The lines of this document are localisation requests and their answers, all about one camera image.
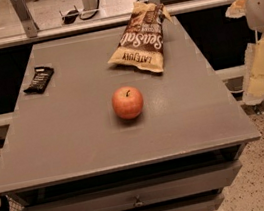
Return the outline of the horizontal metal railing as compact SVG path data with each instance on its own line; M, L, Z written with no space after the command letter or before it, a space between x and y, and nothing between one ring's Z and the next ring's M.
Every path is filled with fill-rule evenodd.
M170 15L182 14L187 12L210 9L216 6L232 4L235 0L192 0L166 5ZM39 30L34 37L25 34L11 37L0 38L0 48L12 47L17 45L29 44L34 42L46 41L51 39L63 38L78 35L80 33L97 31L102 29L114 28L115 26L125 25L130 19L130 14L118 15L113 17L101 18L96 20L73 23L56 29Z

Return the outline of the brown Late July chip bag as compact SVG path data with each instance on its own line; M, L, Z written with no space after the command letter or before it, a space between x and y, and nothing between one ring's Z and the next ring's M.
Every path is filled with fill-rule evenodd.
M162 73L164 19L172 20L163 4L135 2L130 20L108 63Z

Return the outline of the grey drawer cabinet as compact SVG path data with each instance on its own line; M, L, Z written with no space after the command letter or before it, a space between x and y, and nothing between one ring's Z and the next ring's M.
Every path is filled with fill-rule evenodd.
M239 161L260 133L178 20L164 24L162 74L108 61L114 28L36 44L30 68L55 71L43 94L19 95L0 156L0 195L26 207ZM143 110L119 118L112 96L141 91ZM222 194L223 188L124 211Z

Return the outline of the top drawer with knob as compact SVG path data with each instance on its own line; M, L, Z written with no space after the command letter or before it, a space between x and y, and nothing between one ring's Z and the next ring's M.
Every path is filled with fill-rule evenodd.
M24 211L124 211L141 208L229 186L236 178L241 165L238 160L229 161L26 207Z

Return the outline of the black rxbar chocolate bar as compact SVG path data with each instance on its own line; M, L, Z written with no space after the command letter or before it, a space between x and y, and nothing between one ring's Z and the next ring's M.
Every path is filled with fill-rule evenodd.
M24 90L25 94L43 94L55 70L49 66L36 66L34 71L34 77L30 85Z

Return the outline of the red apple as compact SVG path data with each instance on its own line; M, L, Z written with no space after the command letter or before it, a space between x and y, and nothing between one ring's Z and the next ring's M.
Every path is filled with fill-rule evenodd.
M141 91L133 86L124 86L115 90L112 96L112 109L122 119L128 120L138 117L143 110L143 96Z

